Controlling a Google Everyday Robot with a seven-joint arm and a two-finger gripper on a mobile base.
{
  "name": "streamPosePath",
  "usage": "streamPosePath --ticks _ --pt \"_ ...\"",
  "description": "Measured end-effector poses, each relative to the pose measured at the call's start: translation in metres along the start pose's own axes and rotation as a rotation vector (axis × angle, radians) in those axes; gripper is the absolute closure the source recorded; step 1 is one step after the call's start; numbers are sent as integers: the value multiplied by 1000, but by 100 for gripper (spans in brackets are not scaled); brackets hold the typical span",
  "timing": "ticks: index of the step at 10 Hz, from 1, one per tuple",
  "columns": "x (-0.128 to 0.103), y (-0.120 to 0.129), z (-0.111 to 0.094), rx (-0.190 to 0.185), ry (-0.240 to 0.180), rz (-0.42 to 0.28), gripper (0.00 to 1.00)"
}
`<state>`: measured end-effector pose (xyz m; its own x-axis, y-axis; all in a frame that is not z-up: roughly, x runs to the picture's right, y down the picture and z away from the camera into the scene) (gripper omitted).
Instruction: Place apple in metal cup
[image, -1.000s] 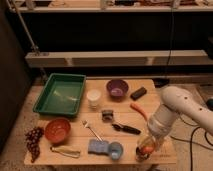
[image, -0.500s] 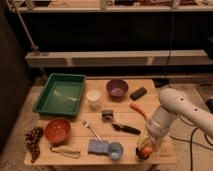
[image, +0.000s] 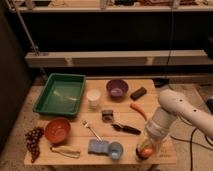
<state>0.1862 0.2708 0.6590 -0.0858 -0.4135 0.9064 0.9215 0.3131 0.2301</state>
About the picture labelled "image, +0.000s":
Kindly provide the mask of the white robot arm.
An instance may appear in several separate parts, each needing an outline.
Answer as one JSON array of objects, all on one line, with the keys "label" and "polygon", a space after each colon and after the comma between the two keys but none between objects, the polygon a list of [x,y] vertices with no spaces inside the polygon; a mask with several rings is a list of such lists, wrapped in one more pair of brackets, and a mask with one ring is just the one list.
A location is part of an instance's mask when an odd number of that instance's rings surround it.
[{"label": "white robot arm", "polygon": [[185,118],[213,139],[213,116],[189,103],[184,94],[166,89],[159,93],[158,102],[160,106],[146,122],[137,143],[136,156],[139,159],[146,160],[159,151],[162,141],[178,117]]}]

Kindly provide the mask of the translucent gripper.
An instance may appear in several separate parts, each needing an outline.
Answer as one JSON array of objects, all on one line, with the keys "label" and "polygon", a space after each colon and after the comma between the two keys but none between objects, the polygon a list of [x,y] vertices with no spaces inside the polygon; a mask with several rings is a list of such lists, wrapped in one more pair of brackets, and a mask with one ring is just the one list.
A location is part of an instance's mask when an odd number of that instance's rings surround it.
[{"label": "translucent gripper", "polygon": [[159,151],[160,147],[159,148],[155,148],[153,146],[153,144],[151,143],[151,141],[149,140],[148,136],[146,135],[146,132],[143,132],[142,135],[140,136],[138,142],[137,142],[136,150],[142,150],[142,149],[150,148],[150,149],[153,150],[153,154],[152,155],[154,155],[155,153],[157,153]]}]

